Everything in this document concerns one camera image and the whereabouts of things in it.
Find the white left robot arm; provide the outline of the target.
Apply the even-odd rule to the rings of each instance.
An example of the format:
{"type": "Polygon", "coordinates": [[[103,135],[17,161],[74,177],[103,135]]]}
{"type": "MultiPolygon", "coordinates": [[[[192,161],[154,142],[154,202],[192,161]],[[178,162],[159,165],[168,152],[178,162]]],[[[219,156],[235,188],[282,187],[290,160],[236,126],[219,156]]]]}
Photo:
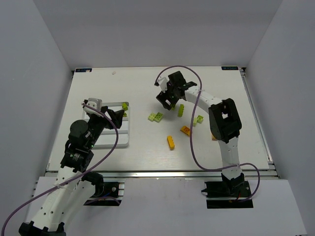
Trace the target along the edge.
{"type": "Polygon", "coordinates": [[[54,189],[31,221],[22,223],[22,236],[64,236],[75,214],[103,185],[102,175],[88,167],[94,156],[92,149],[104,129],[117,131],[122,126],[125,112],[93,102],[86,102],[83,110],[89,120],[71,124],[54,189]]]}

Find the lime green long lego brick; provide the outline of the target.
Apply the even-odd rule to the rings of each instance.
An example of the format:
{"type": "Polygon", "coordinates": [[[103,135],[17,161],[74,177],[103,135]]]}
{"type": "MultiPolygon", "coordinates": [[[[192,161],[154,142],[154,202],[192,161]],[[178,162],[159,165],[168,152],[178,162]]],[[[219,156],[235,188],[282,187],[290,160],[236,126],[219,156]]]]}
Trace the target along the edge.
{"type": "Polygon", "coordinates": [[[179,109],[178,109],[178,117],[182,117],[183,116],[184,109],[185,109],[184,104],[180,104],[179,109]]]}

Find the lime green small lego brick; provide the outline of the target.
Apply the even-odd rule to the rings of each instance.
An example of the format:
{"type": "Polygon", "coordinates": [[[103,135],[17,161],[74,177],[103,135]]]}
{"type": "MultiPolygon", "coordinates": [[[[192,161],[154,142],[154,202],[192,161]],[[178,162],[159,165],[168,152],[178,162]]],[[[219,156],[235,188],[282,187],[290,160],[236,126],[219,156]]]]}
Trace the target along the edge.
{"type": "Polygon", "coordinates": [[[122,104],[122,108],[123,108],[125,111],[127,111],[127,110],[128,110],[128,105],[127,105],[126,103],[123,103],[123,104],[122,104]]]}

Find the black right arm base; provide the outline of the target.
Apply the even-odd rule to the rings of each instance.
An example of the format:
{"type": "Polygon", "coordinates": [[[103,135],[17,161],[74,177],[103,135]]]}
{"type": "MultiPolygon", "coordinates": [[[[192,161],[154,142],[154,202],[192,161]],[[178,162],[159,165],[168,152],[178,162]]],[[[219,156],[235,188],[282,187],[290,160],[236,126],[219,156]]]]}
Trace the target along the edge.
{"type": "Polygon", "coordinates": [[[206,197],[207,209],[247,209],[253,208],[250,185],[245,181],[241,186],[229,190],[223,181],[205,182],[201,194],[206,197]]]}

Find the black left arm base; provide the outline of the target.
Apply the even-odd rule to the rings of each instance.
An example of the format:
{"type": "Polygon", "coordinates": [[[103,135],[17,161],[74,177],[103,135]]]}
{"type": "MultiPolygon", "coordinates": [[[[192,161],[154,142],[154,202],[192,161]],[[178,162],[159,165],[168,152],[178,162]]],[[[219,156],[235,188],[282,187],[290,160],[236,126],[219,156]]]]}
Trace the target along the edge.
{"type": "Polygon", "coordinates": [[[85,206],[118,207],[122,201],[124,189],[124,182],[104,182],[85,202],[85,206]]]}

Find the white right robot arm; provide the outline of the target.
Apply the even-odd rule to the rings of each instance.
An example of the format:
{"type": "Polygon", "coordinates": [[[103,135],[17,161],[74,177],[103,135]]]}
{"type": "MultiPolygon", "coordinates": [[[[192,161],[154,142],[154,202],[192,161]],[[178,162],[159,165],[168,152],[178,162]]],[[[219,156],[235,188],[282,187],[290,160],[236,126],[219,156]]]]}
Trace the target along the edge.
{"type": "Polygon", "coordinates": [[[164,108],[170,110],[183,99],[209,115],[210,131],[218,141],[221,152],[222,168],[217,169],[221,172],[221,181],[207,182],[202,193],[208,198],[238,197],[244,188],[245,178],[238,153],[242,124],[234,100],[210,95],[202,85],[187,82],[180,71],[168,77],[158,76],[155,86],[161,88],[156,98],[164,108]]]}

